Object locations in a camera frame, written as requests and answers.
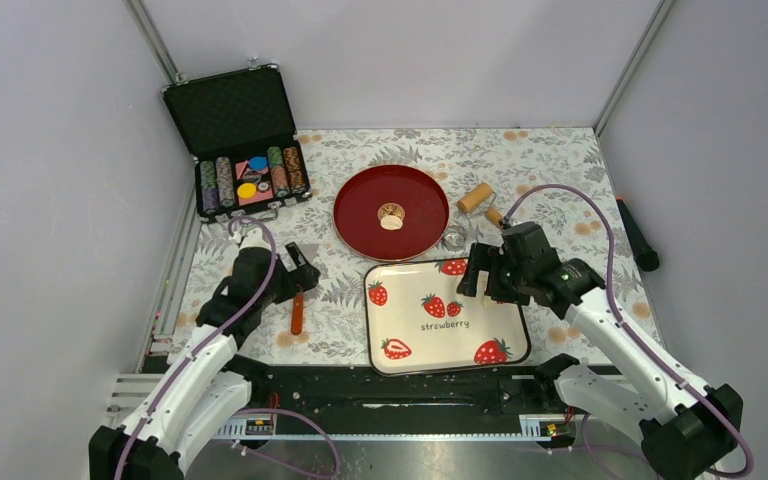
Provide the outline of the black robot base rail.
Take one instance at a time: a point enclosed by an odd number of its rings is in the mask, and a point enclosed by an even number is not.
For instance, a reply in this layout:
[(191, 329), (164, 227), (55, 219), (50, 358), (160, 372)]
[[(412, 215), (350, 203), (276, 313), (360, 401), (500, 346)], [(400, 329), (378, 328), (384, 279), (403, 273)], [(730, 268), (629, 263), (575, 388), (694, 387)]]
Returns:
[(550, 392), (533, 366), (480, 367), (449, 373), (384, 376), (371, 367), (268, 366), (265, 386), (242, 413), (287, 415), (306, 422), (324, 414), (368, 409), (455, 408), (471, 415), (561, 416), (576, 422), (584, 413)]

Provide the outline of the silver tape roll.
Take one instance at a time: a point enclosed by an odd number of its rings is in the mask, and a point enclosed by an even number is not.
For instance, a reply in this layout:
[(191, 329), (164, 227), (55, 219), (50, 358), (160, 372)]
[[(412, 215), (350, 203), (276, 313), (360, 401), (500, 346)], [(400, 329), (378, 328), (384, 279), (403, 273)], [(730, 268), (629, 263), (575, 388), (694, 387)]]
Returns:
[(462, 251), (466, 247), (468, 231), (460, 225), (447, 227), (441, 238), (442, 247), (451, 252)]

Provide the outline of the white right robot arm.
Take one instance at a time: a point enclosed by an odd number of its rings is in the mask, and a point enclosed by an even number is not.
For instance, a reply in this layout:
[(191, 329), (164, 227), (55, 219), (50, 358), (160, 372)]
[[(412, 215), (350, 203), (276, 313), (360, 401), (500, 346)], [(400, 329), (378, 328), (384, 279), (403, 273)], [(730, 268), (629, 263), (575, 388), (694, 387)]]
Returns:
[[(486, 273), (485, 288), (478, 286)], [(474, 243), (458, 293), (539, 305), (580, 330), (621, 373), (620, 385), (559, 354), (536, 368), (543, 410), (565, 405), (593, 414), (639, 443), (663, 479), (695, 479), (739, 446), (743, 401), (683, 367), (619, 308), (608, 283), (580, 259), (561, 260), (533, 222), (509, 227), (499, 246)]]

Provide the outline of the wooden dough roller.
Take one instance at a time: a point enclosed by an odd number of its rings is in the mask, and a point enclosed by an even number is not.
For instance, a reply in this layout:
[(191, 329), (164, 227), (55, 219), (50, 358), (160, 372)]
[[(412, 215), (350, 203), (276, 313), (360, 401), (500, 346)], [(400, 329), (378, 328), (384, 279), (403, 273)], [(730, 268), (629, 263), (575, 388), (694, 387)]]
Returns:
[(456, 203), (458, 212), (466, 218), (483, 217), (494, 227), (502, 230), (504, 218), (495, 206), (497, 193), (487, 183), (480, 183), (464, 194)]

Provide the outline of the square strawberry ceramic plate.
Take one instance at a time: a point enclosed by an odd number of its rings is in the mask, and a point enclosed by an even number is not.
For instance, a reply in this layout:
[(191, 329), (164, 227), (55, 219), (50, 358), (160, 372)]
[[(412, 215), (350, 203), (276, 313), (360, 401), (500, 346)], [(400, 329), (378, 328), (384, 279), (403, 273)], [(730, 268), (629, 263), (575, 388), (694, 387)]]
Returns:
[(531, 342), (519, 306), (456, 288), (465, 258), (382, 264), (364, 279), (371, 366), (381, 375), (432, 373), (514, 364)]

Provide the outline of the round red lacquer tray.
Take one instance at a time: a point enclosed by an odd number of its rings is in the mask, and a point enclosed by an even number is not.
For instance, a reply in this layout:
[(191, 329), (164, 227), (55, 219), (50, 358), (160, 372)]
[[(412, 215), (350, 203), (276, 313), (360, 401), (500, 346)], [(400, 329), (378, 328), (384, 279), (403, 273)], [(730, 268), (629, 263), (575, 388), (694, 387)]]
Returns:
[[(397, 215), (403, 228), (380, 226), (385, 215)], [(404, 165), (365, 169), (339, 190), (333, 222), (340, 239), (354, 252), (378, 261), (404, 261), (434, 247), (450, 218), (441, 186), (423, 171)]]

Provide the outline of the round cut dough wrapper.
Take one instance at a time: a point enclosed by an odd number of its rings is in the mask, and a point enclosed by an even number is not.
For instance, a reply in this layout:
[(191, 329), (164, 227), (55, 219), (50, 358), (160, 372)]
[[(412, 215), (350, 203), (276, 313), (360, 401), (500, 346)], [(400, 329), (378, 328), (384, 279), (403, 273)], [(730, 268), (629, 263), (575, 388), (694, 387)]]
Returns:
[(380, 226), (387, 231), (397, 231), (403, 228), (403, 220), (397, 215), (385, 215), (380, 219)]

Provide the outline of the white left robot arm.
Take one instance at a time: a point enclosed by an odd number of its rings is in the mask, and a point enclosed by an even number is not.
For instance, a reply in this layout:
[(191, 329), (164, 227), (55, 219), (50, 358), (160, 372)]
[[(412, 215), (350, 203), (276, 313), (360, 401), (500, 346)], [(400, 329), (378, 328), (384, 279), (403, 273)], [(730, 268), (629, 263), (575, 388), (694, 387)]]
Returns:
[(181, 479), (207, 442), (237, 411), (269, 401), (265, 367), (238, 351), (273, 304), (314, 289), (320, 272), (294, 242), (287, 268), (263, 227), (245, 235), (230, 275), (198, 313), (177, 360), (116, 427), (88, 445), (92, 479)]

